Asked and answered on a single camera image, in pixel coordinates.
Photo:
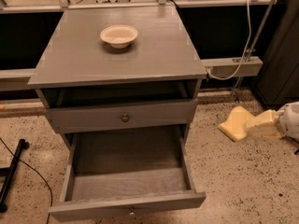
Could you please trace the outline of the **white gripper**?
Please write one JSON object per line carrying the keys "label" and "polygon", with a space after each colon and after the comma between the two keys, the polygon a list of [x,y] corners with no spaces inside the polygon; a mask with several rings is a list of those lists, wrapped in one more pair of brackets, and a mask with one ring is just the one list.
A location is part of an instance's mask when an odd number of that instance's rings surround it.
{"label": "white gripper", "polygon": [[299,102],[287,103],[277,112],[264,111],[249,119],[244,128],[252,136],[299,139]]}

